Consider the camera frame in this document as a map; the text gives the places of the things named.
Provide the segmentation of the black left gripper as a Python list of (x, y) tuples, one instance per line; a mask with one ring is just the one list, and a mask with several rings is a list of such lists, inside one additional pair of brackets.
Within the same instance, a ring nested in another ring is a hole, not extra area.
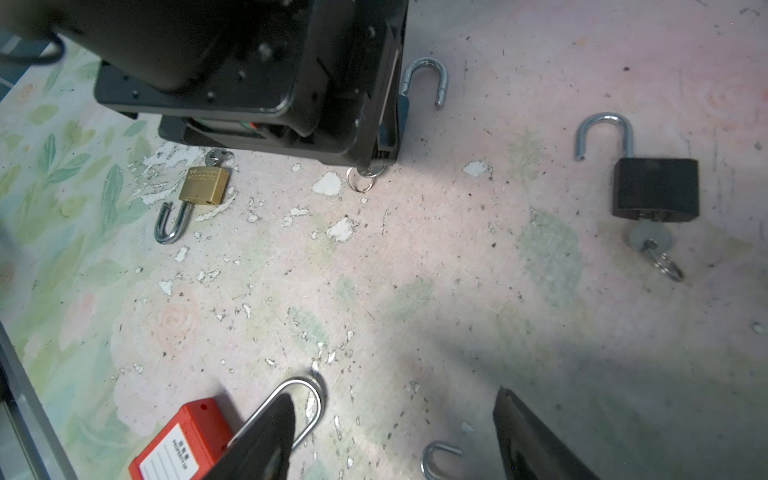
[(160, 136), (395, 163), (405, 1), (54, 1), (53, 27), (96, 54), (96, 101), (160, 117)]

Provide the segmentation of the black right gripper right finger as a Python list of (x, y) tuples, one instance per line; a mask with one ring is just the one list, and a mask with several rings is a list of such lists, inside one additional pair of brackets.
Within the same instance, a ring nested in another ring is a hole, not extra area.
[(507, 479), (598, 479), (512, 390), (499, 389), (493, 421)]

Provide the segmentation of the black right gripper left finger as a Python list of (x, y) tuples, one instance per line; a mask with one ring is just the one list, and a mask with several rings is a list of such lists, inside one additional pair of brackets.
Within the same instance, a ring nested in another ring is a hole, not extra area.
[(280, 394), (203, 479), (286, 479), (295, 424), (293, 401), (289, 394)]

